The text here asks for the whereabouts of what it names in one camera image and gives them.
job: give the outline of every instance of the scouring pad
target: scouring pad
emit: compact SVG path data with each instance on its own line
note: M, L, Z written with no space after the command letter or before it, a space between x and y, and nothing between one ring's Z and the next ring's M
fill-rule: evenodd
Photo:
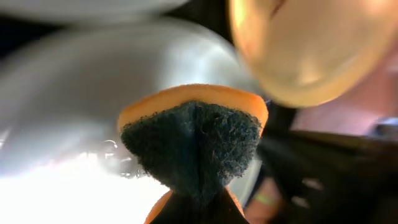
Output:
M172 189L175 201L189 203L200 214L233 177L242 176L266 119L257 95L185 85L124 109L119 130L144 169Z

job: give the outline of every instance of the bright white light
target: bright white light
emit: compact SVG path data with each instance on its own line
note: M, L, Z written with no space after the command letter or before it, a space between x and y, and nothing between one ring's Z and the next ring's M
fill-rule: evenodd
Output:
M167 191L151 177L111 175L94 154L81 154L0 180L0 223L144 223Z

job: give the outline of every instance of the sponge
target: sponge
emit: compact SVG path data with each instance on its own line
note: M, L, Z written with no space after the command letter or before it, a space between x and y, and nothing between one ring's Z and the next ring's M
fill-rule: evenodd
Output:
M264 100L252 93L185 85L125 108L119 130L149 174L201 210L242 176L267 115Z

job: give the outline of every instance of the sponge brush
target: sponge brush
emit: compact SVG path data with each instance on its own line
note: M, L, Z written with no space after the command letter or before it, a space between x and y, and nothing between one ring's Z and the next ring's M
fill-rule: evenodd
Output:
M250 93L180 86L126 108L119 119L121 140L157 180L206 205L252 159L267 116L254 102L265 108Z

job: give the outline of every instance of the dark green scouring pad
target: dark green scouring pad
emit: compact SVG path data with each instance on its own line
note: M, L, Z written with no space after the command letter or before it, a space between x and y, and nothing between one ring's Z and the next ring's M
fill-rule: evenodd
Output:
M148 173L204 205L242 176L259 131L250 114L192 100L126 124L121 140Z

